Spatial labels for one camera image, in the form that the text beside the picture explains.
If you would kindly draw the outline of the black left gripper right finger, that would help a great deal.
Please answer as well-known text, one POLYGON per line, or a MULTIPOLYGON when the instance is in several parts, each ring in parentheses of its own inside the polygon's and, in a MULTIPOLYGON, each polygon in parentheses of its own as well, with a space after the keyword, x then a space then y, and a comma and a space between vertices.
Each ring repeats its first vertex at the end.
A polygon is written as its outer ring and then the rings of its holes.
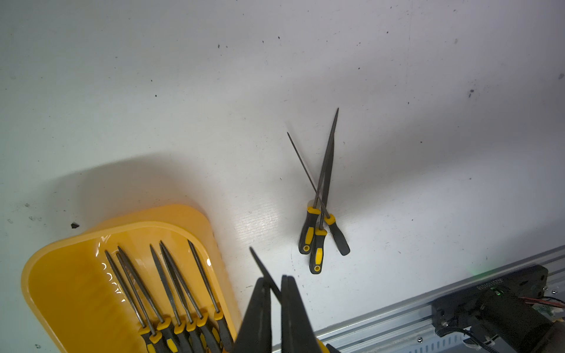
POLYGON ((323 352, 293 277, 282 277, 281 294, 282 352, 323 352))

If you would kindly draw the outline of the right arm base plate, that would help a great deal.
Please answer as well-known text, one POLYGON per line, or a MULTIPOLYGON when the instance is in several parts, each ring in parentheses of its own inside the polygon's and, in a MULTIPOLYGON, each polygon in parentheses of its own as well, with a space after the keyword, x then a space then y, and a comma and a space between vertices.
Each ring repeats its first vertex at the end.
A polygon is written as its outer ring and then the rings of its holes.
POLYGON ((536 309, 564 309, 544 295, 549 271, 540 265, 461 289, 431 304, 435 334, 466 336, 468 344, 495 352, 500 338, 515 352, 563 352, 564 323, 536 309))

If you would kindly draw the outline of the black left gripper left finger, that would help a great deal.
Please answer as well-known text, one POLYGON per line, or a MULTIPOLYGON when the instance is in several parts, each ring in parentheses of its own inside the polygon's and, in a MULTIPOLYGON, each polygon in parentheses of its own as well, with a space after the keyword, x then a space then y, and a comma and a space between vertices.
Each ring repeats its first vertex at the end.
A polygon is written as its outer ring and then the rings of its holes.
POLYGON ((271 288, 263 277, 254 287, 241 329, 237 335, 234 353, 272 352, 271 288))

